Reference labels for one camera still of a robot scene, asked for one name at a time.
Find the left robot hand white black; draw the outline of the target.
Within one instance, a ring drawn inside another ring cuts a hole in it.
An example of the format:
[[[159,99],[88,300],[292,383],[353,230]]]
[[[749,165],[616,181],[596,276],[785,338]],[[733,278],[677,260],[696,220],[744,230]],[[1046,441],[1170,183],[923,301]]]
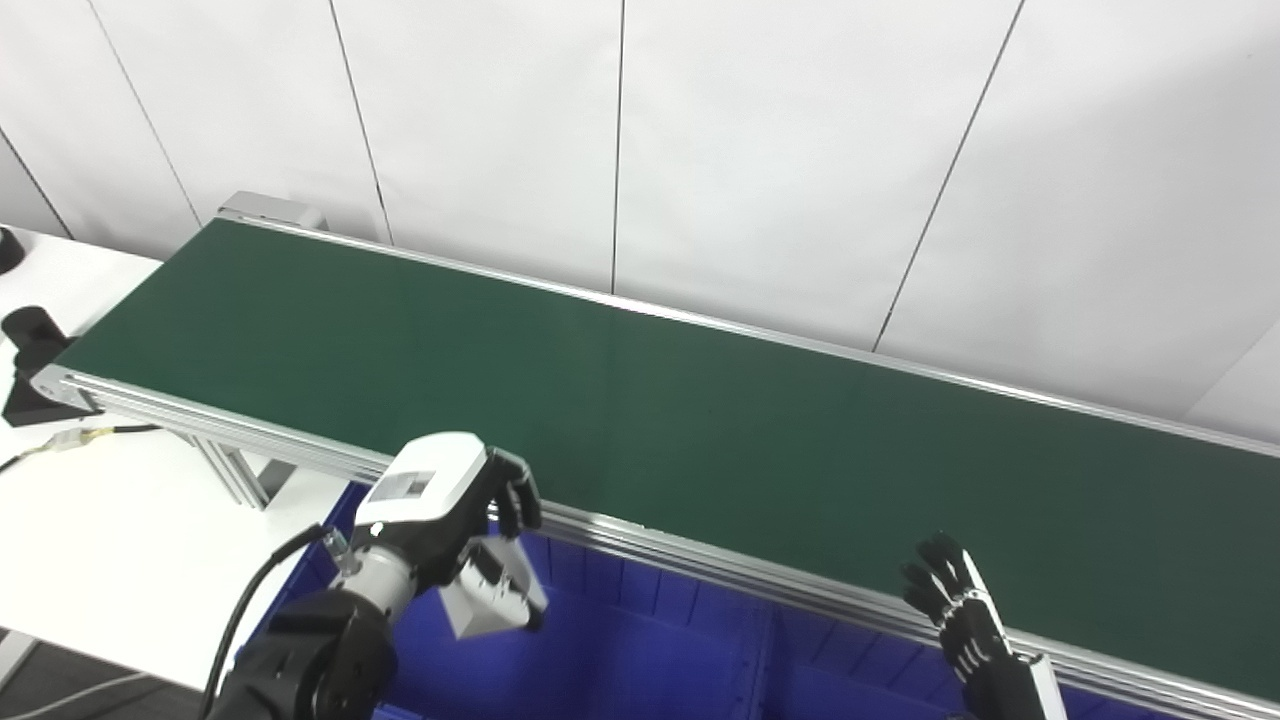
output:
[[[456,638],[536,632],[549,603],[520,543],[543,524],[529,464],[470,432],[410,441],[355,512],[335,588],[389,624],[438,591]]]

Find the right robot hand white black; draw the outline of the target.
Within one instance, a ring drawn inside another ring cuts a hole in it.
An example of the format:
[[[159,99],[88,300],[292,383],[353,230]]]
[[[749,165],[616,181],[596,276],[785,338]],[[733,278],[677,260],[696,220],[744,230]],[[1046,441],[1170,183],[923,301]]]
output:
[[[1012,647],[970,553],[937,532],[905,562],[902,600],[937,630],[946,664],[963,685],[965,719],[1066,719],[1052,661]]]

